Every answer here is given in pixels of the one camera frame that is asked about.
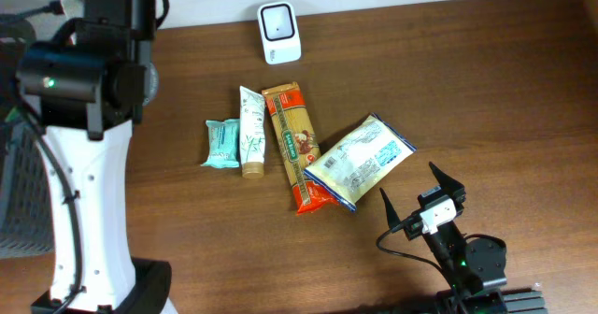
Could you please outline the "white floral cream tube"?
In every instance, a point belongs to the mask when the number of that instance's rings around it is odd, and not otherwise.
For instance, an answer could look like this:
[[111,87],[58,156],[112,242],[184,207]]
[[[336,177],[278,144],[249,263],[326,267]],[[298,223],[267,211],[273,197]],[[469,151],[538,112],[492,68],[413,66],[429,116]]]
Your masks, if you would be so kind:
[[242,177],[262,178],[264,175],[265,131],[264,97],[240,86],[239,153]]

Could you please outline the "white blue noodle bag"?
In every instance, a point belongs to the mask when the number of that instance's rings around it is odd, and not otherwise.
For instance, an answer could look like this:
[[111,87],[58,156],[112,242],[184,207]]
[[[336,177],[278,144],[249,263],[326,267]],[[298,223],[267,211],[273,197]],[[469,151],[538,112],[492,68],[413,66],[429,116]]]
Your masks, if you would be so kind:
[[350,211],[357,202],[417,148],[404,136],[370,114],[341,138],[304,174]]

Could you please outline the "black aluminium arm base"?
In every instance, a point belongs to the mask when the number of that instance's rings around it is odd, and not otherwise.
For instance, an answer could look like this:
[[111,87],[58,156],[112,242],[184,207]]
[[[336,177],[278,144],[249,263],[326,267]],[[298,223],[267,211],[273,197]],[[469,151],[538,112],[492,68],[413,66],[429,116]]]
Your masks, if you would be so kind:
[[548,314],[546,301],[540,291],[522,289],[503,293],[493,291],[485,295],[458,300],[452,293],[441,292],[400,305],[372,309],[379,314]]

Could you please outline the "white barcode scanner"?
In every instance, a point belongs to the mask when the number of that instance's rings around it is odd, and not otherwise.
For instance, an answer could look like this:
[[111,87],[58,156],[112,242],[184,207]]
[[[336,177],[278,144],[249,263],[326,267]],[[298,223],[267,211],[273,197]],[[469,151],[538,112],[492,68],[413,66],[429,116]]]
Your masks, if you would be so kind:
[[295,11],[289,2],[264,4],[257,10],[257,20],[265,61],[286,64],[302,57],[302,47]]

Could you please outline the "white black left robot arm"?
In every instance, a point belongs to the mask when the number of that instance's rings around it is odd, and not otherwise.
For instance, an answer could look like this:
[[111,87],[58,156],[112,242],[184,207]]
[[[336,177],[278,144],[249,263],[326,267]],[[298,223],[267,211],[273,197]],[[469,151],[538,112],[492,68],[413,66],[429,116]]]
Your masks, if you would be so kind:
[[84,0],[19,60],[9,94],[50,188],[55,265],[34,313],[172,313],[168,262],[133,257],[125,166],[157,93],[152,42],[169,0]]

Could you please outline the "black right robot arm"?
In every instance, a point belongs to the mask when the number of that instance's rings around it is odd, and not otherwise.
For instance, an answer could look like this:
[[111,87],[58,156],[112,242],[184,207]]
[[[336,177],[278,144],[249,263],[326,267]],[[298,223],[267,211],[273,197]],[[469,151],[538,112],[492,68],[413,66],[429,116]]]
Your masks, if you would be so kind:
[[[380,192],[389,229],[377,238],[377,248],[430,265],[449,285],[448,290],[419,305],[417,313],[505,313],[501,294],[506,285],[505,241],[491,235],[462,234],[455,220],[464,211],[465,187],[435,164],[429,166],[437,185],[418,196],[420,208],[405,219],[399,218],[388,195]],[[434,259],[382,245],[387,236],[400,231],[409,240],[422,237]]]

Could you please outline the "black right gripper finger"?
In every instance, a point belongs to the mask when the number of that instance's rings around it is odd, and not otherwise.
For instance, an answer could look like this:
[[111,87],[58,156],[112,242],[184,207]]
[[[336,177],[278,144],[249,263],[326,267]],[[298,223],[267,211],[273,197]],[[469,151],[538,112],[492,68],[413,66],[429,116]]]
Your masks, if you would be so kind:
[[465,199],[465,187],[462,183],[460,183],[460,181],[443,172],[432,162],[429,162],[429,166],[438,182],[438,185],[446,195],[448,195],[452,200]]
[[396,230],[402,222],[384,189],[380,188],[379,191],[384,203],[388,227],[390,230]]

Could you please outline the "teal wet wipes pack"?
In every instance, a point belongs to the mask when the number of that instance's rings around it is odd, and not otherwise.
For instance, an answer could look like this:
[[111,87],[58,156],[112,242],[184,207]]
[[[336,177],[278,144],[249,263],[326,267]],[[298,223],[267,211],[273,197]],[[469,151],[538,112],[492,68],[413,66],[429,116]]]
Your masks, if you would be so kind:
[[238,138],[240,119],[206,121],[208,131],[208,156],[202,166],[217,169],[238,168]]

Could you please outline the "grey plastic mesh basket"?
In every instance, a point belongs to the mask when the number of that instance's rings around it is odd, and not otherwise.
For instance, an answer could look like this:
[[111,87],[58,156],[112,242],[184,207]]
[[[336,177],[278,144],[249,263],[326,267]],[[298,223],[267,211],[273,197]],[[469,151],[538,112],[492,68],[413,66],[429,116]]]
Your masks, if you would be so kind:
[[22,121],[1,127],[1,257],[54,251],[49,185],[35,138]]

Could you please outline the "orange spaghetti packet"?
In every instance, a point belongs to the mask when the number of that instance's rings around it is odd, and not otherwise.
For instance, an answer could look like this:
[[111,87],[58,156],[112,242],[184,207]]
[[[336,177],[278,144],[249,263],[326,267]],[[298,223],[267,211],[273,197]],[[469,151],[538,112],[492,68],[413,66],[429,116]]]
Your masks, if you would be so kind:
[[273,123],[297,213],[338,205],[335,197],[304,173],[321,157],[321,152],[300,86],[296,82],[283,84],[262,90],[261,94]]

